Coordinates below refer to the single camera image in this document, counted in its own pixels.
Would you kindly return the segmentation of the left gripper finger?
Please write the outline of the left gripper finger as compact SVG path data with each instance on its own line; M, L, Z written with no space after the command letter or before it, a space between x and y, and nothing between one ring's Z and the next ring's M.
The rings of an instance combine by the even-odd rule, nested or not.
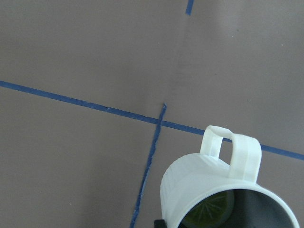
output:
M167 228L166 221L164 219L156 219L153 223L154 228Z

